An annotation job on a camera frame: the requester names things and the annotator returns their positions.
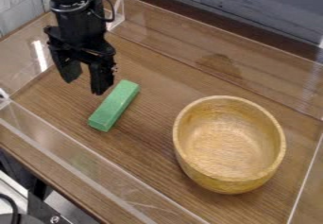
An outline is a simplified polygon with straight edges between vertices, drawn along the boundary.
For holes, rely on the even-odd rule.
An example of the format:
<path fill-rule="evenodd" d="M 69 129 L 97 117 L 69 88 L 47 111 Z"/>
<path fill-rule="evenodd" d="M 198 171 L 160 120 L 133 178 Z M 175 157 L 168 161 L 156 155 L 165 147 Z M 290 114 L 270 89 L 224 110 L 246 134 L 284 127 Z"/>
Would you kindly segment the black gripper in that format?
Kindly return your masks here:
<path fill-rule="evenodd" d="M 101 95 L 113 85 L 113 56 L 116 50 L 104 39 L 107 23 L 115 13 L 104 16 L 101 0 L 80 0 L 61 4 L 51 2 L 57 24 L 45 26 L 48 47 L 59 74 L 67 83 L 81 75 L 81 62 L 88 65 L 91 92 Z"/>

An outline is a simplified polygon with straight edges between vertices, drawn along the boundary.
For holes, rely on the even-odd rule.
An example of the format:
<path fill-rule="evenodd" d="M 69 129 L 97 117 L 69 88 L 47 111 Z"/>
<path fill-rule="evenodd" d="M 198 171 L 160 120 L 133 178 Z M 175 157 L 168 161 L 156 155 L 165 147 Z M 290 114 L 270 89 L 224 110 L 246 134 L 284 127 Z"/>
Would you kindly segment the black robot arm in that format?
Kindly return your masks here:
<path fill-rule="evenodd" d="M 116 50 L 104 39 L 107 23 L 116 19 L 115 9 L 104 17 L 103 0 L 51 0 L 57 25 L 45 26 L 48 48 L 59 74 L 67 83 L 81 75 L 88 66 L 91 92 L 101 95 L 113 85 Z"/>

